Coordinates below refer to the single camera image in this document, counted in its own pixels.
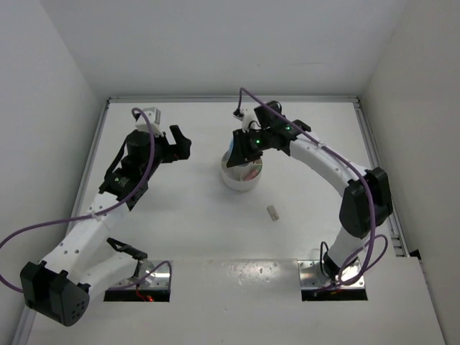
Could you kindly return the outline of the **beige long eraser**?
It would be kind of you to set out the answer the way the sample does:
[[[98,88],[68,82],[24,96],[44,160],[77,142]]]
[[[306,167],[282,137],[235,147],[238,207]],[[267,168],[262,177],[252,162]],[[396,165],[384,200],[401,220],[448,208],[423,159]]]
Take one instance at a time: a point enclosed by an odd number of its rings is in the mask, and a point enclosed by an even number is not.
[[[279,214],[278,214],[276,208],[275,208],[273,205],[269,205],[269,206],[267,207],[267,211],[268,211],[268,213],[269,213],[269,215],[270,215],[270,218],[271,218],[273,221],[277,221],[277,220],[280,219]]]

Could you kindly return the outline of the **pink white mini stapler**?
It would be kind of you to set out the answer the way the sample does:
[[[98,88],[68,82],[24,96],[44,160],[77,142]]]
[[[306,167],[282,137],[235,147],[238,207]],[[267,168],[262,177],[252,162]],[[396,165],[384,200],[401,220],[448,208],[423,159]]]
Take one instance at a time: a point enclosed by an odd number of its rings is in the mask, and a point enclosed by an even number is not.
[[[256,178],[258,174],[259,174],[259,170],[253,170],[244,178],[244,181],[252,180]]]

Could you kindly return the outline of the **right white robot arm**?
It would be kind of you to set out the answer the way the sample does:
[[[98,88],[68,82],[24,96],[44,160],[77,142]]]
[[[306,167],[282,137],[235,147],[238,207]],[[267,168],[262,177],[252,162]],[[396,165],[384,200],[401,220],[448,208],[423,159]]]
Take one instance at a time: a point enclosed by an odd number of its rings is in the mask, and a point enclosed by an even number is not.
[[[390,183],[380,167],[372,170],[355,165],[320,142],[310,126],[282,115],[282,106],[270,101],[233,115],[241,129],[233,132],[228,168],[248,165],[265,150],[284,152],[319,174],[341,196],[341,228],[334,243],[322,254],[320,270],[331,282],[357,257],[364,246],[372,247],[377,227],[393,212]]]

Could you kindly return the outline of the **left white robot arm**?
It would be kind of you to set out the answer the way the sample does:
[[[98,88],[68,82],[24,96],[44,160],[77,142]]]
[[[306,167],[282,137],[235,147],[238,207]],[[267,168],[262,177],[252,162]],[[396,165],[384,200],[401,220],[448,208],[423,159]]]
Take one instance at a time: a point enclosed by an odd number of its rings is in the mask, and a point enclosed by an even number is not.
[[[179,126],[153,137],[135,129],[128,134],[107,169],[103,183],[88,208],[87,218],[76,222],[68,235],[40,262],[28,262],[20,272],[26,306],[64,326],[85,313],[92,298],[128,274],[136,275],[147,254],[110,237],[147,192],[148,181],[162,163],[186,160],[192,142]]]

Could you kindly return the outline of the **white round compartment organizer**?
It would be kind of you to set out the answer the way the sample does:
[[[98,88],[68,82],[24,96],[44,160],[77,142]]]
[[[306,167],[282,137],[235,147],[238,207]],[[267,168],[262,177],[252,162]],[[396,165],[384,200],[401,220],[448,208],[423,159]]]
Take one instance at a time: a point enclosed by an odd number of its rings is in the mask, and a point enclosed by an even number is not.
[[[226,163],[229,153],[227,150],[221,159],[221,177],[225,185],[238,192],[246,192],[255,188],[262,176],[262,159],[249,162],[247,165],[228,168]],[[244,181],[244,178],[253,170],[259,170],[258,176],[252,180]]]

